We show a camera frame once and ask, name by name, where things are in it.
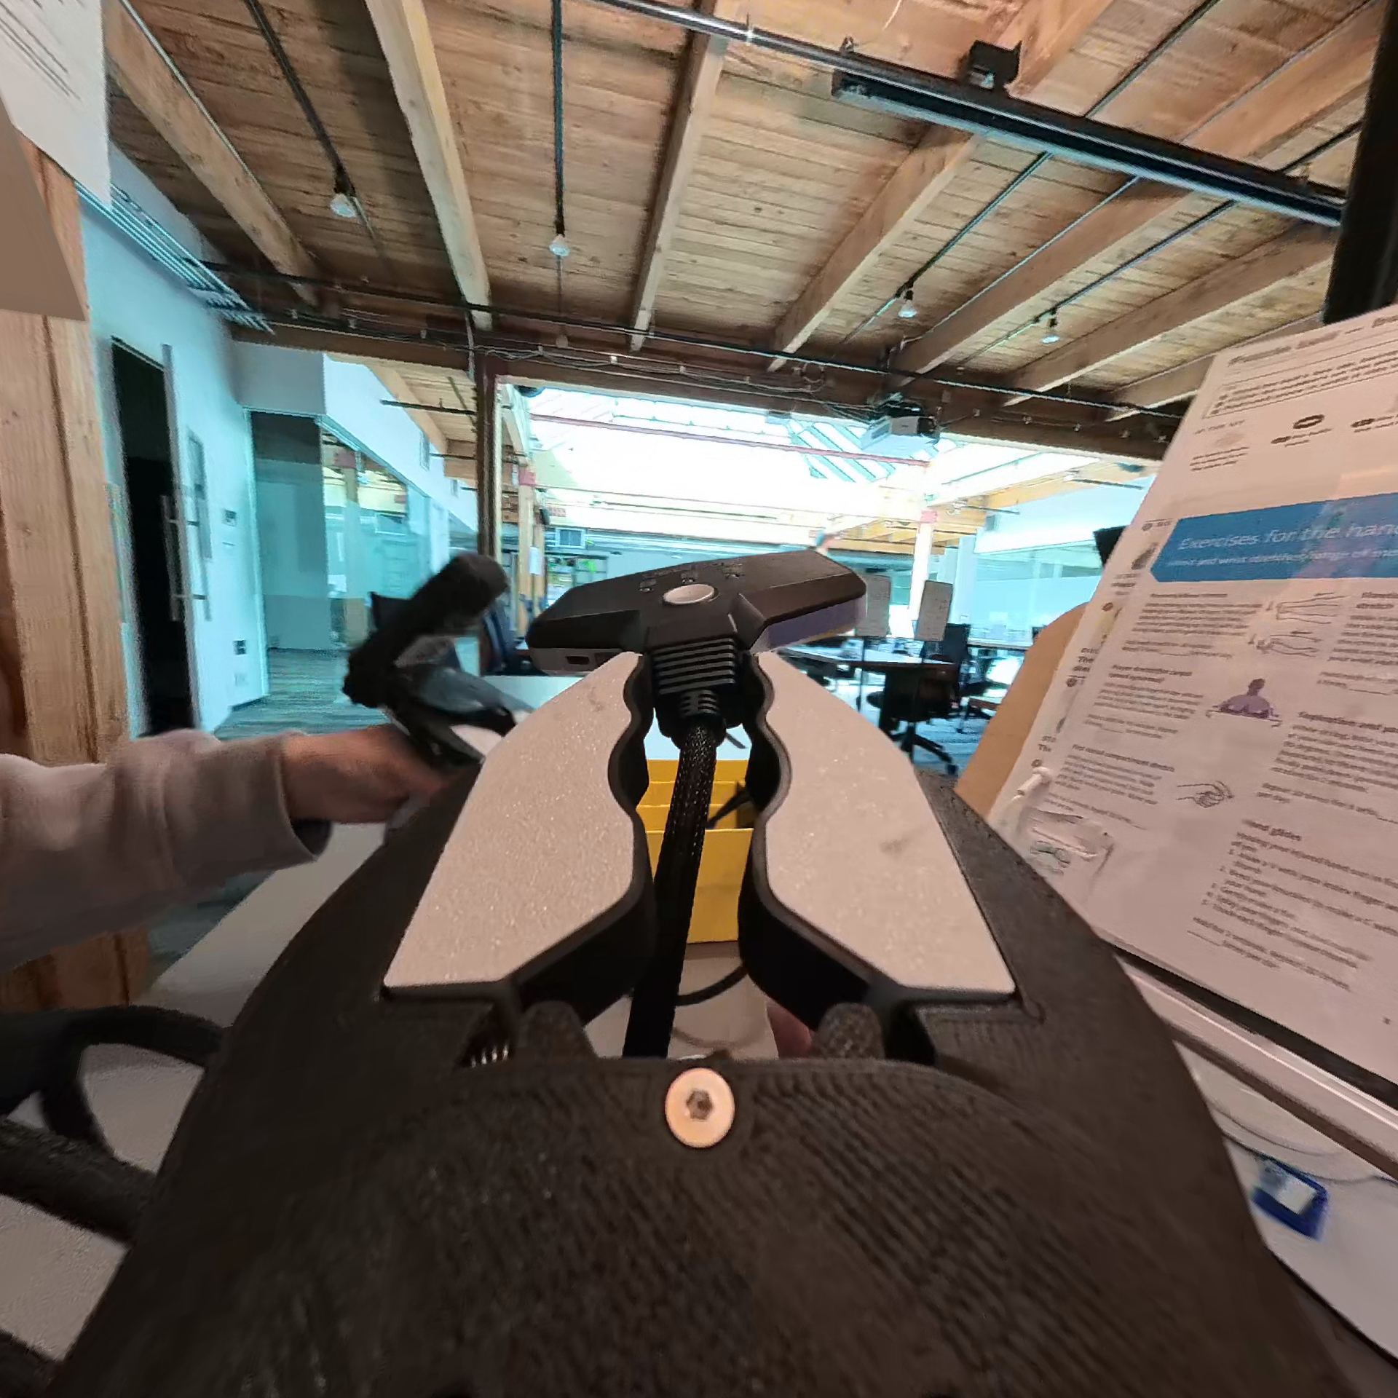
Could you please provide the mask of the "black office chair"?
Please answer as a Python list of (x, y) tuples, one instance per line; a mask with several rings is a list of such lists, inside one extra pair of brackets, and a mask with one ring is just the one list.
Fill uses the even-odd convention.
[(923, 728), (936, 721), (961, 725), (989, 688), (987, 665), (974, 658), (971, 625), (948, 623), (939, 641), (923, 645), (918, 665), (886, 673), (871, 703), (879, 711), (879, 731), (909, 760), (926, 755), (957, 778), (959, 761)]

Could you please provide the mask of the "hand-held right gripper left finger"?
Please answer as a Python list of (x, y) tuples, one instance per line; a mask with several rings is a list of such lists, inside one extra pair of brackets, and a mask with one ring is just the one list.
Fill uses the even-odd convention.
[(648, 668), (623, 653), (483, 761), (383, 979), (393, 998), (620, 1001), (656, 943), (638, 808)]

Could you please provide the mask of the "wooden pillar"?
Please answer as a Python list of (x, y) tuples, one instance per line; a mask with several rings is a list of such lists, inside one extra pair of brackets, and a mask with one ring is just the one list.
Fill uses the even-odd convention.
[[(22, 135), (19, 147), (85, 319), (77, 185)], [(4, 312), (2, 372), (4, 755), (97, 763), (129, 735), (129, 683), (89, 322)], [(11, 964), (4, 954), (4, 1011), (125, 1004), (145, 983), (149, 939), (89, 936)]]

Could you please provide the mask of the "black vertical pole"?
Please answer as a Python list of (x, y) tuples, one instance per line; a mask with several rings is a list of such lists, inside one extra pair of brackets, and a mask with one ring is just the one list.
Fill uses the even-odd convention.
[(1397, 297), (1397, 4), (1387, 6), (1342, 212), (1322, 324), (1384, 310)]

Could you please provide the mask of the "grey usb hub with button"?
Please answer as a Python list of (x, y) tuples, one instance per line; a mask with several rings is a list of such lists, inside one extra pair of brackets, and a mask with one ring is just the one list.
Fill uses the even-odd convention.
[(530, 626), (540, 671), (585, 676), (623, 655), (645, 660), (653, 695), (726, 695), (744, 656), (854, 626), (864, 578), (814, 552), (715, 558), (570, 588)]

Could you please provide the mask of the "person's left hand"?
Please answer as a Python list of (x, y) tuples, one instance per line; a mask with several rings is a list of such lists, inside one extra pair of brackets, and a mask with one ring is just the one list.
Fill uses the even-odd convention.
[(285, 808), (295, 825), (390, 825), (437, 796), (447, 778), (393, 726), (280, 741)]

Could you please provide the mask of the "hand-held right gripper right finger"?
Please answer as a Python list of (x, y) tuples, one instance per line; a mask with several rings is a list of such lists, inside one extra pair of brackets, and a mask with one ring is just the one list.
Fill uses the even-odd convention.
[(909, 760), (776, 653), (749, 661), (756, 808), (739, 953), (773, 1003), (1012, 1003), (1016, 981)]

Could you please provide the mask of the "yellow plastic bin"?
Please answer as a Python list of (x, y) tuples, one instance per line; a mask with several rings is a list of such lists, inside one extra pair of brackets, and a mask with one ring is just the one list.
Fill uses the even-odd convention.
[[(638, 815), (651, 849), (653, 871), (666, 831), (678, 760), (650, 760), (651, 785)], [(711, 791), (701, 871), (690, 923), (690, 946), (739, 939), (739, 901), (758, 811), (746, 800), (746, 763), (721, 760)]]

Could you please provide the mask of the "black ceiling rail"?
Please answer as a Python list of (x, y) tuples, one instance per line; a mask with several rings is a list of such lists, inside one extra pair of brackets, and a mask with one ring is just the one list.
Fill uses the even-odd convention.
[(843, 47), (833, 72), (839, 101), (1322, 229), (1335, 230), (1342, 222), (1344, 195), (1332, 187), (1014, 97), (1009, 82), (1021, 74), (1021, 47), (974, 42), (957, 77), (923, 74)]

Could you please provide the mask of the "white card with blue marks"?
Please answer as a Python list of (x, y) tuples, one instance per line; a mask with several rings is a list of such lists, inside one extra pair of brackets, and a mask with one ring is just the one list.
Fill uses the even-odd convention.
[(1209, 1062), (1187, 1066), (1267, 1249), (1339, 1320), (1395, 1360), (1395, 1179)]

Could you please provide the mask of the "ceiling projector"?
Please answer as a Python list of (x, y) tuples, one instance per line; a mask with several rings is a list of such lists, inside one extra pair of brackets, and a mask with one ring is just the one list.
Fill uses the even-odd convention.
[(888, 462), (931, 462), (941, 438), (943, 427), (933, 413), (888, 410), (866, 423), (859, 452)]

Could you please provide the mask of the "person's left forearm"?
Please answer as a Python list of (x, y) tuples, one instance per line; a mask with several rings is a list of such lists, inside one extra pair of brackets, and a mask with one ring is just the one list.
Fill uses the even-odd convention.
[(332, 825), (293, 820), (285, 743), (175, 731), (109, 763), (2, 758), (2, 969), (129, 933), (224, 883), (318, 859)]

